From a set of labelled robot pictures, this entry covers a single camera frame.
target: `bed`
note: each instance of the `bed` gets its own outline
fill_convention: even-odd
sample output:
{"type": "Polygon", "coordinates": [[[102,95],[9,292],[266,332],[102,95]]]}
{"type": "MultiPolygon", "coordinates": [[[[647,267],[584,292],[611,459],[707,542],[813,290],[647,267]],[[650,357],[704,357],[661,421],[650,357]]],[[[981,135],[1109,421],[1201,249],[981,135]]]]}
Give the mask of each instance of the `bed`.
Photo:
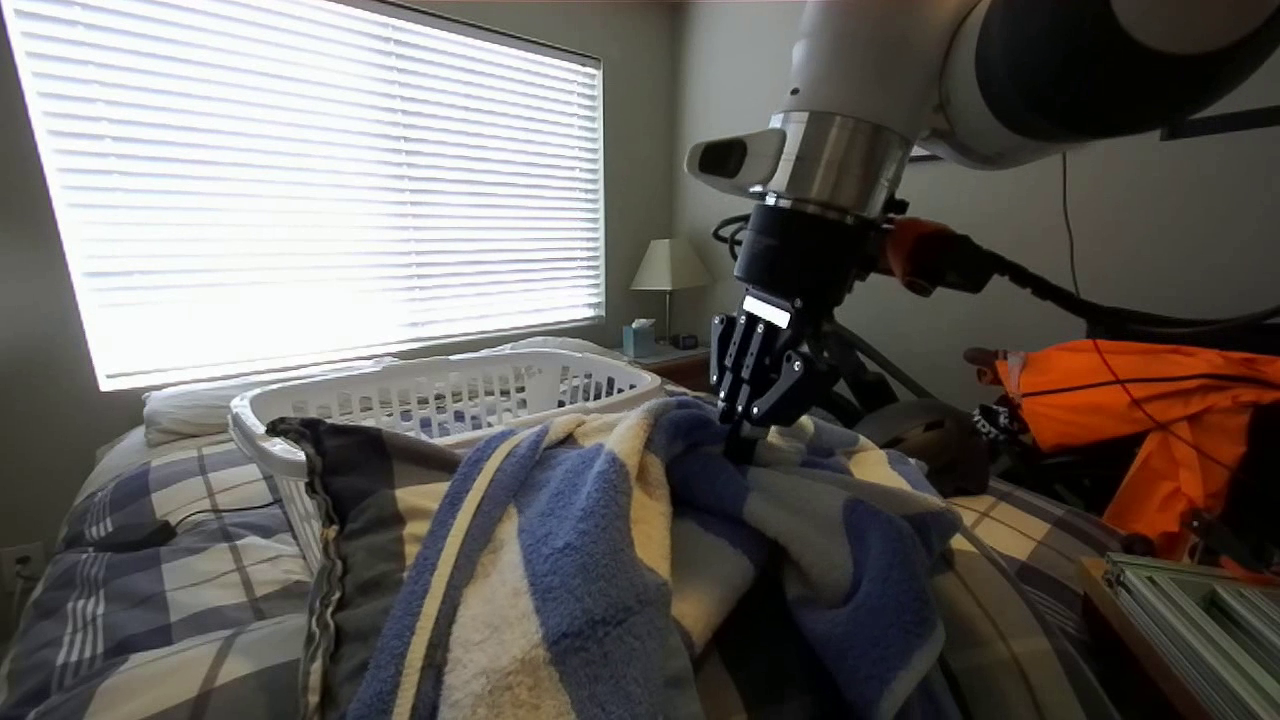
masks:
{"type": "MultiPolygon", "coordinates": [[[[64,516],[44,582],[0,668],[0,717],[345,717],[351,696],[336,696],[331,678],[372,678],[377,666],[367,666],[367,658],[388,643],[372,636],[396,615],[421,614],[404,603],[401,584],[417,575],[417,549],[433,546],[429,532],[439,524],[433,524],[433,514],[449,516],[445,495],[452,494],[452,471],[461,471],[454,459],[425,459],[425,448],[396,455],[404,452],[396,435],[354,435],[345,441],[349,455],[318,452],[331,471],[318,494],[306,481],[292,481],[292,494],[280,494],[284,483],[262,481],[257,459],[227,435],[221,421],[227,391],[236,390],[204,390],[185,413],[152,405],[147,426],[102,452],[64,516]],[[367,459],[381,468],[417,466],[417,471],[435,478],[413,483],[388,481],[396,487],[360,509],[392,509],[396,524],[388,524],[388,516],[367,522],[351,514],[351,494],[367,487],[345,478],[360,478],[367,459]],[[409,524],[401,528],[404,494],[417,494],[417,502],[429,495],[429,514],[413,532],[409,524]],[[354,610],[351,598],[367,588],[377,588],[381,599],[354,610]]],[[[1009,483],[947,502],[947,516],[959,522],[957,538],[947,538],[947,570],[927,584],[947,629],[936,666],[947,668],[952,687],[963,684],[959,699],[957,694],[947,699],[952,714],[1104,714],[1109,699],[1089,678],[1093,650],[1078,632],[1075,562],[1114,549],[1114,538],[1093,516],[1009,483]]],[[[692,658],[701,684],[692,696],[701,696],[707,717],[820,710],[794,705],[794,696],[722,696],[713,684],[722,684],[731,666],[718,666],[716,652],[692,658]]]]}

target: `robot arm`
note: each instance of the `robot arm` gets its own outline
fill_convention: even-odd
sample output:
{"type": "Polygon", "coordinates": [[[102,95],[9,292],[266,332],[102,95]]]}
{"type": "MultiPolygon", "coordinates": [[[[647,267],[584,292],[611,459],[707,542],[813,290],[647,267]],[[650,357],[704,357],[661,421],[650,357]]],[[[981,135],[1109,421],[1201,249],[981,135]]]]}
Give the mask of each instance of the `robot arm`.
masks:
{"type": "Polygon", "coordinates": [[[731,435],[790,426],[833,383],[833,318],[884,266],[912,144],[1003,170],[1183,121],[1280,43],[1280,0],[809,0],[766,132],[692,149],[756,200],[716,321],[731,435]]]}

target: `lampshade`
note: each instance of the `lampshade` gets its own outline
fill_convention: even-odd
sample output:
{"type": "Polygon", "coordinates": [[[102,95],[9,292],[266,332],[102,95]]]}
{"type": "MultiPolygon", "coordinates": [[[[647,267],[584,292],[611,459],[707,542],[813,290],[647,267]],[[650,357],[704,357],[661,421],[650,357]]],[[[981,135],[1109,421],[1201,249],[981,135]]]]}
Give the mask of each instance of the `lampshade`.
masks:
{"type": "Polygon", "coordinates": [[[630,290],[636,292],[675,292],[675,290],[701,290],[707,279],[713,279],[707,266],[704,266],[704,258],[697,258],[692,244],[654,237],[642,249],[642,259],[636,267],[630,290]]]}

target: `lamp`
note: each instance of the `lamp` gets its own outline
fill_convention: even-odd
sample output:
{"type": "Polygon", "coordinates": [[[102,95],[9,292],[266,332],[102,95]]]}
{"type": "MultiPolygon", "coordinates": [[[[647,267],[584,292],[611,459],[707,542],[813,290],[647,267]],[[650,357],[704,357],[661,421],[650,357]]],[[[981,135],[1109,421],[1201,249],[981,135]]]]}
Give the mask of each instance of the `lamp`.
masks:
{"type": "Polygon", "coordinates": [[[670,298],[680,290],[701,290],[707,279],[713,279],[713,273],[707,273],[704,258],[692,244],[654,237],[642,249],[642,259],[636,267],[630,292],[663,292],[663,329],[666,329],[666,340],[675,340],[675,332],[670,332],[670,298]]]}

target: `plaid blanket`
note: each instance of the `plaid blanket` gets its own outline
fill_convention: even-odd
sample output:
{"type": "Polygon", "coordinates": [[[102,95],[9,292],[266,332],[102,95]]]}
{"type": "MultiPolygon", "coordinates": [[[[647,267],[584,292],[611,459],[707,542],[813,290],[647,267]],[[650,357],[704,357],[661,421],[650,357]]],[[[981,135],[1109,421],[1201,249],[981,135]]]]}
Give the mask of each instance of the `plaid blanket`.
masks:
{"type": "Polygon", "coordinates": [[[827,426],[746,471],[687,399],[505,434],[452,478],[351,717],[957,717],[927,588],[952,532],[912,466],[827,426]]]}
{"type": "Polygon", "coordinates": [[[0,717],[294,717],[306,573],[225,435],[122,466],[64,522],[0,717]]]}

